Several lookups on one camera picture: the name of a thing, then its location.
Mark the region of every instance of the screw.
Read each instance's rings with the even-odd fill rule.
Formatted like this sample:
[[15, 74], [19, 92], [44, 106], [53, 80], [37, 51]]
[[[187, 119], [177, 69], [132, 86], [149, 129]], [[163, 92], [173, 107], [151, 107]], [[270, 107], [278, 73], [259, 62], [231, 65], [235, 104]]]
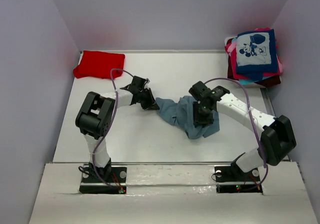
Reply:
[[253, 175], [254, 177], [258, 177], [258, 176], [259, 176], [259, 171], [256, 170], [256, 169], [254, 169], [254, 170], [252, 171], [252, 175]]
[[125, 171], [120, 172], [120, 177], [123, 179], [127, 176], [127, 173]]
[[221, 170], [216, 170], [216, 172], [215, 172], [215, 176], [216, 176], [217, 178], [222, 177]]

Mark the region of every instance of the pink cloth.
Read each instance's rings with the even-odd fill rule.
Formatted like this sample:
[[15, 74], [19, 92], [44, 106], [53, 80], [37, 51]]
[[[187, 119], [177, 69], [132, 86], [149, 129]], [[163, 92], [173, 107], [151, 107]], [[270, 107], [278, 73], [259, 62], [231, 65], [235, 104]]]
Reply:
[[[257, 28], [257, 29], [255, 29], [255, 31], [264, 31], [264, 30], [270, 30], [270, 28]], [[230, 56], [230, 59], [231, 59], [231, 68], [232, 68], [232, 72], [233, 72], [233, 77], [235, 79], [250, 79], [250, 78], [245, 77], [245, 76], [243, 76], [241, 74], [237, 74], [236, 71], [235, 71], [236, 70], [236, 66], [237, 66], [237, 64], [236, 64], [237, 63], [237, 56], [236, 56], [237, 55], [237, 51], [235, 49], [236, 44], [237, 44], [237, 41], [235, 40], [234, 42], [232, 42], [230, 44], [227, 44], [225, 46], [225, 50], [227, 51], [227, 53], [228, 53], [228, 55]], [[278, 61], [278, 72], [277, 73], [264, 72], [263, 73], [264, 77], [280, 75], [283, 72], [283, 66], [280, 63], [278, 56], [276, 58], [277, 58], [277, 61]]]

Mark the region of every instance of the light blue cloth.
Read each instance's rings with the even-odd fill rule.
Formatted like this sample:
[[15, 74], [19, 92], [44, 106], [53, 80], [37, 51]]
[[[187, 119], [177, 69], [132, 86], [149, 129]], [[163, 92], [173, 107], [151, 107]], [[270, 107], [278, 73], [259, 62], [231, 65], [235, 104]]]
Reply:
[[[270, 78], [271, 76], [266, 76], [263, 77], [262, 80], [265, 80], [267, 78]], [[252, 80], [252, 79], [239, 79], [239, 83], [242, 85], [250, 84], [250, 83], [255, 83], [258, 82], [259, 80]]]
[[213, 111], [213, 124], [202, 127], [194, 126], [194, 111], [193, 102], [195, 99], [191, 96], [184, 96], [180, 98], [178, 103], [175, 103], [172, 99], [155, 99], [160, 110], [157, 113], [167, 123], [181, 127], [189, 139], [196, 139], [201, 136], [204, 138], [216, 133], [220, 130], [219, 115], [218, 112]]

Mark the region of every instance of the white tabletop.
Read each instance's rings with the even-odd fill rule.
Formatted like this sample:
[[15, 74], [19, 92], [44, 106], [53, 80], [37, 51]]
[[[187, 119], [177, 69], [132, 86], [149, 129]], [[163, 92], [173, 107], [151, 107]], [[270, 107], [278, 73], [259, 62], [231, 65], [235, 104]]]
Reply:
[[263, 195], [217, 194], [213, 169], [132, 165], [126, 195], [83, 195], [77, 164], [47, 164], [30, 224], [317, 223], [296, 163], [270, 167]]
[[[198, 81], [226, 77], [228, 62], [223, 53], [126, 53], [125, 70], [149, 78], [155, 97], [178, 101], [189, 95]], [[131, 83], [123, 74], [115, 80], [117, 88]], [[215, 81], [240, 100], [244, 93], [228, 81]], [[107, 79], [86, 77], [74, 79], [65, 112], [54, 162], [88, 162], [86, 141], [75, 126], [75, 119], [88, 92], [113, 91]], [[253, 107], [266, 112], [260, 89], [248, 89]], [[243, 152], [257, 147], [253, 133], [233, 119], [220, 114], [220, 131], [208, 138], [189, 140], [183, 130], [166, 123], [154, 111], [143, 111], [139, 104], [117, 111], [106, 138], [107, 150], [114, 163], [119, 162], [230, 162]]]

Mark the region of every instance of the stack of folded cloth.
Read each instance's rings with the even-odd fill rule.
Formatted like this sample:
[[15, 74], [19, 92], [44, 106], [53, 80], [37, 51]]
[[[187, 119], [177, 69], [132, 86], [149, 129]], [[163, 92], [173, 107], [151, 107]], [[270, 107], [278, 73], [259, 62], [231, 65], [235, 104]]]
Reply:
[[226, 40], [228, 78], [242, 85], [256, 83], [266, 88], [280, 84], [283, 69], [277, 57], [274, 32], [258, 28]]

